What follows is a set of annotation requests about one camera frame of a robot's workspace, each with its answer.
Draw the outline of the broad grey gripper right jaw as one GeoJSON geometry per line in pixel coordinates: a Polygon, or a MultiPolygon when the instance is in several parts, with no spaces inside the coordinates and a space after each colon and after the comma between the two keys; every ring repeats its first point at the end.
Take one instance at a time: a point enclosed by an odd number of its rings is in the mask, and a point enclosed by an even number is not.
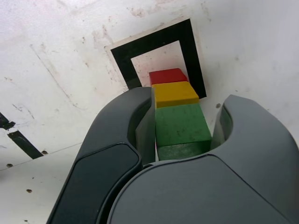
{"type": "Polygon", "coordinates": [[[109,224],[296,224],[299,148],[257,102],[230,95],[201,156],[153,165],[119,192],[109,224]]]}

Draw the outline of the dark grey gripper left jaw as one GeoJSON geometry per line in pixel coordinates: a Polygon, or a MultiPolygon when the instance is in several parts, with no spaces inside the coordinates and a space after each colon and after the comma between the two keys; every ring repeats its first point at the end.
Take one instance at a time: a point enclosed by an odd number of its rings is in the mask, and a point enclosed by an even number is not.
{"type": "Polygon", "coordinates": [[[155,158],[154,92],[134,88],[94,119],[48,223],[105,224],[124,185],[155,158]]]}

